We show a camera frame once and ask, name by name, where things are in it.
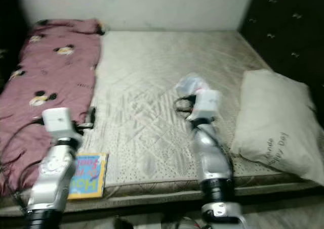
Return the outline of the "beige pillow with lettering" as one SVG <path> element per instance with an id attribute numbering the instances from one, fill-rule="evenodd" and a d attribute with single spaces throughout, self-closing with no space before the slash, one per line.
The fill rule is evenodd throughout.
<path id="1" fill-rule="evenodd" d="M 324 187 L 324 129 L 308 86 L 271 70 L 243 74 L 233 154 Z"/>

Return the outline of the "white pink sock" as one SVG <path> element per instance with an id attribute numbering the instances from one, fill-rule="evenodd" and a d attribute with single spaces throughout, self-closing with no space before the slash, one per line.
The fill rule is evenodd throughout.
<path id="1" fill-rule="evenodd" d="M 175 89 L 181 97 L 194 95 L 202 89 L 210 89 L 208 82 L 197 74 L 190 73 L 183 77 L 175 86 Z"/>

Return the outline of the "dark tufted headboard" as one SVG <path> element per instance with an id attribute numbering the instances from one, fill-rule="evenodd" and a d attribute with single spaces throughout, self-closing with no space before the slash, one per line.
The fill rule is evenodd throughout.
<path id="1" fill-rule="evenodd" d="M 324 0 L 251 0 L 239 32 L 273 70 L 308 85 L 324 110 Z"/>

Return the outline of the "beige quilted mattress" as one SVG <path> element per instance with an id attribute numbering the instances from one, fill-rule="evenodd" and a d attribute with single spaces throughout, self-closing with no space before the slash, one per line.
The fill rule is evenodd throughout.
<path id="1" fill-rule="evenodd" d="M 268 65 L 236 32 L 109 32 L 100 42 L 97 123 L 82 150 L 107 153 L 104 194 L 68 210 L 198 200 L 187 126 L 172 111 L 176 83 L 196 73 L 224 95 L 216 126 L 231 143 L 243 74 Z"/>

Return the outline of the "colourful children's book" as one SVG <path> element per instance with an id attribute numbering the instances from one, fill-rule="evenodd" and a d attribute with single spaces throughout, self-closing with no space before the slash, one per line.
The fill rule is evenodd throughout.
<path id="1" fill-rule="evenodd" d="M 106 176 L 106 153 L 81 153 L 76 156 L 76 168 L 69 186 L 68 200 L 103 197 Z"/>

